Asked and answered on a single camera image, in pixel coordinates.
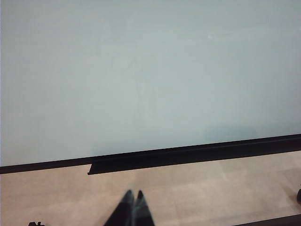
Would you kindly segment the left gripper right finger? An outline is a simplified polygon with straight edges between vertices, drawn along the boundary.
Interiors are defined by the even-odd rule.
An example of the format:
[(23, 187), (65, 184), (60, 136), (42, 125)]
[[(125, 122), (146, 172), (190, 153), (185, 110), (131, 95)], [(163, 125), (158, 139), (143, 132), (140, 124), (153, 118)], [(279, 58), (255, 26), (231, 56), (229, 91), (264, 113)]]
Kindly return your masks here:
[(155, 226), (142, 190), (139, 190), (134, 205), (134, 226)]

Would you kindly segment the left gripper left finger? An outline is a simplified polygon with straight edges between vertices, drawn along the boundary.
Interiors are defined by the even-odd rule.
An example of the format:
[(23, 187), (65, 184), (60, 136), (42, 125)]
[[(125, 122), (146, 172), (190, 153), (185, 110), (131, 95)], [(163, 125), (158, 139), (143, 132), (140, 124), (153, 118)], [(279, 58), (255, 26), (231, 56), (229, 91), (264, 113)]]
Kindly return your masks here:
[(120, 202), (105, 222), (105, 226), (131, 226), (134, 195), (132, 190), (127, 190)]

